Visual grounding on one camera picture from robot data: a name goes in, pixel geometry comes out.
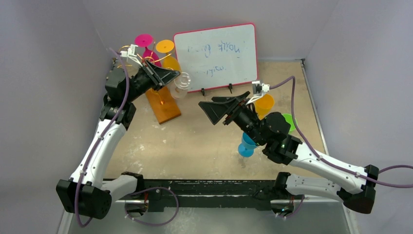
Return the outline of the gold wire wine glass rack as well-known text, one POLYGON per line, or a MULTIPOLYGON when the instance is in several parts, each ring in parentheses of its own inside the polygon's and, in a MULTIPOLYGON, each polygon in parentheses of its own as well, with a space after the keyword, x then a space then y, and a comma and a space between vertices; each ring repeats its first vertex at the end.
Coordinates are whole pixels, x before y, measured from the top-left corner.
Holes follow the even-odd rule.
POLYGON ((159 91, 149 89, 145 92, 148 102, 157 118, 159 124, 163 124, 181 115, 181 111, 176 104, 176 101, 172 98, 170 91, 164 86, 159 91))

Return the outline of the yellow plastic wine glass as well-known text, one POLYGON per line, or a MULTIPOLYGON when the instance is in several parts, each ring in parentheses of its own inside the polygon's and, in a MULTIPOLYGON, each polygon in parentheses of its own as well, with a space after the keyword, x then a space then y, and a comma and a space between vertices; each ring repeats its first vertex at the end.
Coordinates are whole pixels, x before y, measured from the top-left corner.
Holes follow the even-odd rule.
POLYGON ((175 48, 175 44, 173 41, 169 39, 164 39, 159 41, 156 44, 156 50, 159 53, 165 54, 164 57, 161 58, 162 67, 170 70, 182 71, 181 66, 178 60, 172 56, 173 50, 175 48))

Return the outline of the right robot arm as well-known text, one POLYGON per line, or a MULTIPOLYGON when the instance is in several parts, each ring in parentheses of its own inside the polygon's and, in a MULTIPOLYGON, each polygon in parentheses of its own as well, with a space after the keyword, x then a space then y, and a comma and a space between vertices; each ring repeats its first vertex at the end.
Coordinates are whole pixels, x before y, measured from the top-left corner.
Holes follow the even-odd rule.
POLYGON ((254 147, 262 146, 262 153, 277 164, 305 169, 318 175, 304 178, 290 173, 279 173, 274 184, 274 194, 279 198, 288 195, 315 195, 334 199, 348 209, 370 214, 375 203, 375 182, 378 168, 348 164, 312 148, 308 143, 289 134, 291 125, 279 112, 269 113, 259 119, 249 106, 249 92, 235 97, 213 97, 198 105, 212 124, 223 120, 224 125, 234 122, 248 136, 254 147))

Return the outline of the pink plastic wine glass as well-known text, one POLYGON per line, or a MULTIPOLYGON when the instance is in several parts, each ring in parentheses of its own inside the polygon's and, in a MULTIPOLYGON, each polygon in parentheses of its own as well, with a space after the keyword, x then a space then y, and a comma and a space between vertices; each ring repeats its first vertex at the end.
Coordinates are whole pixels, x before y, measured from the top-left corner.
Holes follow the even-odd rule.
POLYGON ((137 46, 145 48, 142 58, 150 61, 158 67, 162 66, 161 62, 158 61, 158 55, 153 51, 153 49, 150 49, 150 46, 153 45, 153 37, 150 34, 140 34, 135 38, 134 42, 137 46))

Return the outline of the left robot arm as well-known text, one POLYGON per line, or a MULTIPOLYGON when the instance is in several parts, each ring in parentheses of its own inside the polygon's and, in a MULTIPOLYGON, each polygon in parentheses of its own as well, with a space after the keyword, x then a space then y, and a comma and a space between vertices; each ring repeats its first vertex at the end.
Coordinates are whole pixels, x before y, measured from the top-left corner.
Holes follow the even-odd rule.
POLYGON ((106 184, 103 183, 104 174, 134 117, 136 107, 133 101, 150 89, 160 90, 180 75, 180 71, 147 61, 131 77, 126 70, 116 67, 107 73, 104 105, 94 139, 69 179, 61 179, 56 185, 57 195, 66 212, 103 219, 115 201, 126 195, 132 199, 144 196, 141 174, 123 172, 106 184))

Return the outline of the blue plastic wine glass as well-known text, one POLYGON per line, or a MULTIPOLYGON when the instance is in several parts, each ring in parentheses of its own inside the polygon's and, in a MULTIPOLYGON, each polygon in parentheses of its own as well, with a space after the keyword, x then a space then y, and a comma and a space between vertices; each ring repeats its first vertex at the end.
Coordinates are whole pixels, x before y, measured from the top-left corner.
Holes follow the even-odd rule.
POLYGON ((242 157, 251 157, 257 147, 256 143, 246 133, 243 133, 241 143, 238 146, 238 153, 242 157))

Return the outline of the clear wine glass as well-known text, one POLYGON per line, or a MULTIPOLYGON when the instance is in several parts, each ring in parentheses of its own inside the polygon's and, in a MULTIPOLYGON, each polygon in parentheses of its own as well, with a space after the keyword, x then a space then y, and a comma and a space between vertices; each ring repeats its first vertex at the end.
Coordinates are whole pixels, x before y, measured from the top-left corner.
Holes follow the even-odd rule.
POLYGON ((189 91, 190 83, 190 75, 186 72, 182 72, 169 84, 169 91, 171 96, 174 99, 183 99, 189 91))

